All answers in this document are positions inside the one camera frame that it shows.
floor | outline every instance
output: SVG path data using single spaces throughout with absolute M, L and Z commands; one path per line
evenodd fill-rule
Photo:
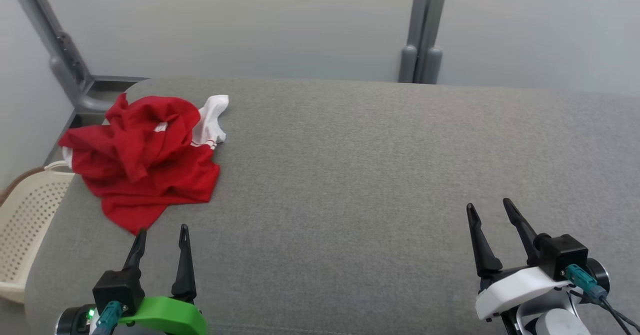
M 89 91 L 92 98 L 115 101 L 118 95 L 126 91 L 131 82 L 97 82 Z M 78 114 L 82 119 L 82 126 L 101 125 L 105 120 L 103 114 Z M 50 162 L 62 160 L 62 151 L 58 148 Z M 27 335 L 29 327 L 25 316 L 25 307 L 20 303 L 0 298 L 0 333 L 12 335 Z

white sleeve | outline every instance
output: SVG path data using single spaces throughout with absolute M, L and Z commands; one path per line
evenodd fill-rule
M 215 149 L 216 145 L 225 141 L 227 134 L 218 124 L 218 117 L 229 105 L 228 95 L 215 95 L 206 100 L 204 107 L 199 109 L 200 120 L 193 127 L 192 146 L 208 145 Z

teal connector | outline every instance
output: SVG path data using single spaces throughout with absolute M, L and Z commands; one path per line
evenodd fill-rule
M 607 298 L 607 291 L 602 286 L 598 285 L 596 279 L 589 275 L 587 271 L 584 271 L 582 267 L 576 264 L 570 264 L 562 273 L 567 280 L 582 289 L 586 296 L 598 303 L 602 298 Z
M 93 335 L 109 335 L 112 330 L 118 325 L 119 319 L 122 317 L 122 305 L 118 301 L 109 301 L 105 306 L 98 322 L 96 322 L 96 329 Z

white wall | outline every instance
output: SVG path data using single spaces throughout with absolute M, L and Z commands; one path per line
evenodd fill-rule
M 445 0 L 439 84 L 640 93 L 640 0 Z
M 18 0 L 0 0 L 0 189 L 42 166 L 73 107 Z
M 413 0 L 49 0 L 93 75 L 395 82 Z

laundry basket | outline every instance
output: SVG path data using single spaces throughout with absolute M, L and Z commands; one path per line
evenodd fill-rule
M 53 215 L 73 179 L 52 162 L 9 187 L 0 207 L 0 297 L 25 302 L 25 285 Z

